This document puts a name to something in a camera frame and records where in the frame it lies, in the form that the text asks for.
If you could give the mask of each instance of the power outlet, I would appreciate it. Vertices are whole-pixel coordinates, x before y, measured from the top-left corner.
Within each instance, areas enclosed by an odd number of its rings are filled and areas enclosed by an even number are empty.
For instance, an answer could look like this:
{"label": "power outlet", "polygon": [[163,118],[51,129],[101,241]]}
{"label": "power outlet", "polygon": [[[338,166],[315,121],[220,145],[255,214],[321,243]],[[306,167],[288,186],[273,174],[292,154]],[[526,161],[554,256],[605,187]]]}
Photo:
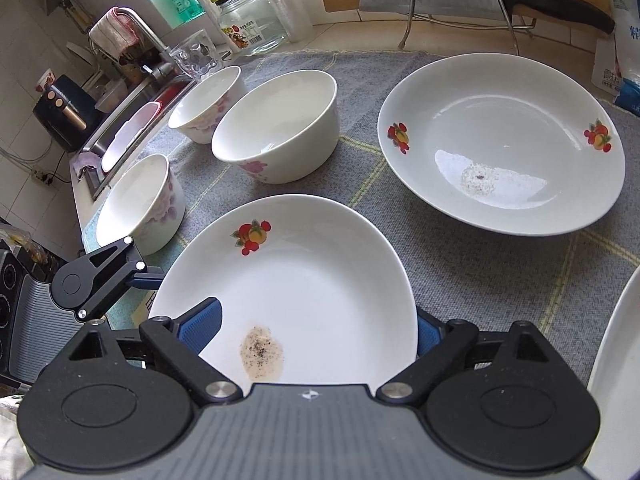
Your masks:
{"label": "power outlet", "polygon": [[52,176],[47,174],[40,166],[34,166],[31,170],[31,178],[36,182],[50,186],[52,183]]}

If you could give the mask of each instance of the black air fryer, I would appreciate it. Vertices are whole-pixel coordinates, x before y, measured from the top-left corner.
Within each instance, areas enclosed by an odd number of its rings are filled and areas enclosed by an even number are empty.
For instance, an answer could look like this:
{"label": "black air fryer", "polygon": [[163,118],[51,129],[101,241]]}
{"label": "black air fryer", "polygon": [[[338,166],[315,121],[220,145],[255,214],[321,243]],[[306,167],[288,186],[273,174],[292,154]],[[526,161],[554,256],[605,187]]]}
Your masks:
{"label": "black air fryer", "polygon": [[34,115],[68,152],[76,152],[98,128],[103,113],[94,99],[66,75],[45,86]]}

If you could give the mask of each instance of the stainless steel sink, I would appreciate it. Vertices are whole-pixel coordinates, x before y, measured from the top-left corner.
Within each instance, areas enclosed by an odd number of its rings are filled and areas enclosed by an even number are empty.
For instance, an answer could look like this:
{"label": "stainless steel sink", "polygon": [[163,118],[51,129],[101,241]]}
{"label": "stainless steel sink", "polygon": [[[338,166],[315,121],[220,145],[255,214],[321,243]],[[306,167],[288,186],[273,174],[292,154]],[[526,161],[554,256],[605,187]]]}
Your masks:
{"label": "stainless steel sink", "polygon": [[[150,101],[160,99],[164,103],[164,107],[160,113],[154,118],[151,124],[131,143],[127,151],[116,163],[113,169],[104,175],[100,169],[85,171],[85,177],[92,198],[95,200],[102,190],[110,183],[113,177],[118,173],[125,161],[131,156],[133,151],[142,143],[145,137],[151,133],[156,125],[169,113],[180,99],[196,85],[196,82],[187,75],[177,75],[176,77],[165,82],[163,85],[153,77],[146,78],[135,90],[127,96],[127,98],[116,108],[103,124],[89,138],[82,147],[82,152],[93,152],[102,157],[107,151],[109,145],[113,142],[118,130],[122,125],[133,117],[143,105]],[[162,96],[173,93],[177,90],[177,94],[170,100],[164,99]]]}

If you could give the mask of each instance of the silver screw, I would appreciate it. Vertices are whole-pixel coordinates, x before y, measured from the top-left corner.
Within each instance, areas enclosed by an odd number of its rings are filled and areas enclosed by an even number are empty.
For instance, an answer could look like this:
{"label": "silver screw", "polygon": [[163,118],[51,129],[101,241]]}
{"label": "silver screw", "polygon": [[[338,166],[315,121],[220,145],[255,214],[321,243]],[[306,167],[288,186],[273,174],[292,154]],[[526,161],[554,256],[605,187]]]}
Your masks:
{"label": "silver screw", "polygon": [[387,383],[382,386],[382,393],[389,399],[404,399],[413,392],[414,389],[407,383]]}
{"label": "silver screw", "polygon": [[204,390],[214,399],[226,399],[227,397],[231,397],[238,388],[236,388],[235,384],[228,381],[216,381],[215,383],[207,384]]}

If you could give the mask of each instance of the gray tablecloth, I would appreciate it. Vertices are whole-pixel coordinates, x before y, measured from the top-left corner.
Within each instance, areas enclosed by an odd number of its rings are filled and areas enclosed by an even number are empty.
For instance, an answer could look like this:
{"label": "gray tablecloth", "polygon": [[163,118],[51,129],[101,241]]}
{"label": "gray tablecloth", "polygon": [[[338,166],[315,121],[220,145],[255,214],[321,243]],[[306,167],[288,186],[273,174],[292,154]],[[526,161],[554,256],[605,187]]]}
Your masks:
{"label": "gray tablecloth", "polygon": [[[506,330],[514,320],[531,320],[586,381],[616,300],[640,265],[640,120],[604,104],[624,144],[626,181],[602,220],[547,238],[483,231],[422,202],[392,173],[378,145],[376,124],[386,96],[402,78],[437,59],[419,52],[296,52],[246,63],[242,76],[249,88],[303,68],[332,74],[338,81],[338,147],[310,176],[269,186],[166,128],[141,156],[169,156],[184,187],[187,213],[174,239],[147,261],[167,270],[207,225],[251,200],[294,192],[325,196],[353,207],[388,238],[406,267],[418,306],[443,320],[468,319],[483,330]],[[597,191],[607,183],[590,182],[586,174],[584,185]],[[88,250],[97,247],[96,221],[97,216],[84,232]],[[141,298],[129,291],[110,311],[115,328],[132,326],[130,313]]]}

